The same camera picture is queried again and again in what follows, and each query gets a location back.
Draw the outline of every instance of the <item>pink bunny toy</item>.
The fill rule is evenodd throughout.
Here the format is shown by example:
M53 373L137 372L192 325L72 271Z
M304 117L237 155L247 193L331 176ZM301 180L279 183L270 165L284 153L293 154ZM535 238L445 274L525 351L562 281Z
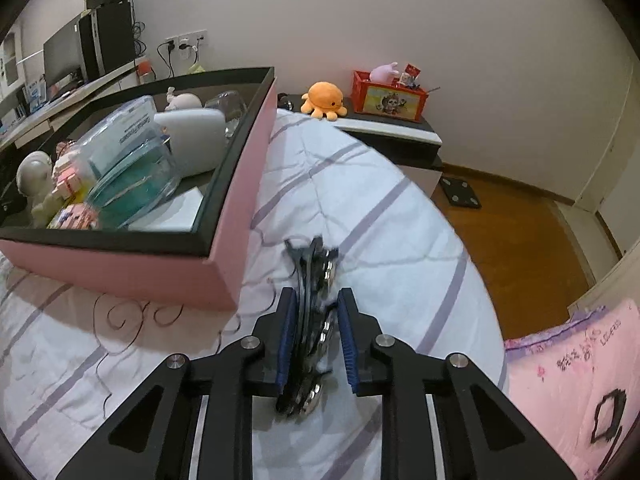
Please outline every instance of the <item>pink bunny toy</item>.
M374 68L371 74L369 74L369 81L381 85L388 85L393 78L400 75L398 70L395 70L396 66L398 66L398 63L395 62Z

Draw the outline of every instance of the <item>orange octopus plush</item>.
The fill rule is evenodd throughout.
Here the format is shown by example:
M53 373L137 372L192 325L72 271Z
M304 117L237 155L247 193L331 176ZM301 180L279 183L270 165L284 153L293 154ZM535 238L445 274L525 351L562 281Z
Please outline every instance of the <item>orange octopus plush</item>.
M316 83L302 98L305 103L300 111L303 114L311 113L316 119L326 115L327 120L335 121L338 115L344 117L347 114L347 108L342 106L342 92L332 83Z

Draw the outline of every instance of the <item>computer monitor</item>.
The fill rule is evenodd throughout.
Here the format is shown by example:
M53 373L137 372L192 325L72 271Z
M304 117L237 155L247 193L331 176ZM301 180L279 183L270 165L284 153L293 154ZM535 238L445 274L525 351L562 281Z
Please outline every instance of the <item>computer monitor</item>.
M77 40L78 18L79 16L76 16L68 22L44 44L44 79L47 82L47 87L80 71L81 53Z

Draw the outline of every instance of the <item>red toy crate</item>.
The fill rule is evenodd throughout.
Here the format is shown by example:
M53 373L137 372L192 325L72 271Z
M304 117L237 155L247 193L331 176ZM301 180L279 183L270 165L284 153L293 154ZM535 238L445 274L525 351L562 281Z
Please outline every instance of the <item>red toy crate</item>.
M382 115L396 119L420 122L429 94L422 88L410 90L401 85L381 85L369 81L369 72L353 72L351 101L353 109L361 114Z

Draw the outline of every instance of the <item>bed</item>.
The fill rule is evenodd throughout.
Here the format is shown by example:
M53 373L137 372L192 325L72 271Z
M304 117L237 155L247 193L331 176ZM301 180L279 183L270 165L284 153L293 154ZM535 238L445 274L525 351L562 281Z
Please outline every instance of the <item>bed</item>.
M36 479L54 479L168 354L198 358L250 334L294 286L285 238L322 234L340 249L334 294L351 287L385 333L437 357L464 352L506 391L502 337L477 269L433 203L375 150L279 110L251 228L235 314L122 300L1 259L0 427ZM254 399L254 478L380 477L380 400L351 394L337 337L329 358L328 394L304 422L275 420L273 401Z

